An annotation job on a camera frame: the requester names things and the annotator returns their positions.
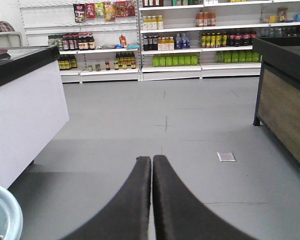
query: wooden panel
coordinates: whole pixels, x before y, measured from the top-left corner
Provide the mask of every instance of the wooden panel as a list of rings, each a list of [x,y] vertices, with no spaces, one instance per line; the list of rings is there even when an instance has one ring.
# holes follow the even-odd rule
[[[265,69],[258,114],[300,162],[300,91]]]

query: green bottle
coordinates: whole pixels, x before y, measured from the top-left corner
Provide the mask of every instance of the green bottle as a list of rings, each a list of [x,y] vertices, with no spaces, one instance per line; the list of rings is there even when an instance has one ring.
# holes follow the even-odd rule
[[[237,50],[232,51],[231,62],[232,63],[238,63],[239,62],[239,52]]]
[[[153,65],[154,67],[159,67],[159,57],[158,57],[158,56],[154,56],[154,57],[152,58],[152,65]]]
[[[160,56],[159,57],[159,65],[160,65],[160,67],[165,67],[166,66],[166,57],[165,56]]]
[[[191,56],[191,65],[198,65],[198,61],[199,61],[199,59],[198,59],[198,55],[192,55]]]
[[[184,65],[186,65],[186,66],[191,65],[191,56],[190,55],[184,56]]]
[[[185,65],[185,57],[184,56],[182,56],[182,55],[178,56],[178,65],[179,66]]]
[[[225,63],[231,63],[232,53],[230,51],[226,51],[224,53],[224,62]]]
[[[178,56],[173,55],[172,57],[172,66],[178,66]]]
[[[245,62],[246,63],[252,62],[252,51],[251,50],[245,51]]]
[[[239,63],[244,63],[246,61],[246,52],[244,50],[239,51]]]
[[[259,53],[257,53],[257,52],[253,52],[252,53],[252,62],[259,62],[260,61],[260,54]]]
[[[167,67],[171,67],[172,66],[172,56],[168,55],[165,57],[165,65]]]

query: gray floor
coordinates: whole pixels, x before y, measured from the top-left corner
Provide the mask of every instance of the gray floor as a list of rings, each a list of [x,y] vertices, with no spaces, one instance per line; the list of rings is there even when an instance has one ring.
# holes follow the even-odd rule
[[[64,85],[70,121],[11,186],[22,240],[57,240],[98,212],[138,156],[164,154],[210,209],[260,240],[300,240],[300,171],[252,125],[258,78]],[[231,151],[237,162],[219,162]],[[149,239],[155,239],[153,217]]]

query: white plastic basket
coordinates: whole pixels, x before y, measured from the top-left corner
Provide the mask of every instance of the white plastic basket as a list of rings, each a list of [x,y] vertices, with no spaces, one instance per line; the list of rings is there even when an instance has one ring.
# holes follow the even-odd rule
[[[0,236],[3,240],[19,240],[23,228],[23,215],[16,198],[0,186]]]

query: shelf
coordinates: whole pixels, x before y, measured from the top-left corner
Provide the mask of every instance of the shelf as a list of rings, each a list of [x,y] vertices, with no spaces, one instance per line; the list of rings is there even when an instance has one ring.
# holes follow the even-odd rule
[[[183,6],[153,6],[153,7],[140,7],[139,11],[150,11],[150,10],[167,10],[167,9],[194,9],[203,8],[203,4],[198,5],[183,5]]]
[[[101,70],[101,71],[87,71],[84,70],[80,73],[81,76],[91,76],[91,75],[108,75],[108,74],[134,74],[134,73],[138,73],[139,68],[136,69],[119,69],[119,70]]]
[[[83,71],[84,69],[70,69],[70,70],[60,70],[60,75],[61,76],[79,76],[80,73]]]
[[[293,2],[300,2],[300,0],[272,0],[274,4],[276,3],[293,3]]]
[[[271,4],[271,3],[272,3],[272,0],[220,2],[220,3],[215,3],[215,4],[206,4],[206,5],[204,5],[204,7],[237,6],[237,5],[251,5],[251,4]]]
[[[300,25],[300,21],[269,23],[269,27],[284,27]]]
[[[200,65],[189,66],[148,66],[141,69],[143,73],[155,73],[155,72],[188,72],[188,71],[201,71]]]
[[[60,52],[60,54],[69,54],[69,55],[78,53],[78,51],[59,51],[59,52]]]
[[[213,48],[201,48],[202,52],[218,52],[218,51],[233,51],[233,50],[251,50],[252,45],[249,46],[222,46],[222,47],[213,47]]]
[[[253,24],[240,24],[240,25],[204,26],[203,30],[246,29],[246,28],[266,28],[266,27],[269,27],[269,23],[253,23]]]
[[[224,63],[213,62],[201,64],[202,70],[253,69],[261,68],[261,62]]]
[[[178,27],[178,28],[167,28],[159,30],[141,30],[140,33],[168,33],[168,32],[187,32],[187,31],[201,31],[203,28],[201,26],[194,27]]]
[[[202,48],[188,48],[188,49],[175,49],[167,51],[142,51],[142,55],[153,55],[153,54],[180,54],[180,53],[200,53]]]
[[[77,54],[99,54],[99,53],[117,53],[117,52],[134,52],[138,51],[138,48],[126,49],[126,48],[114,48],[114,49],[96,49],[96,50],[79,50]]]

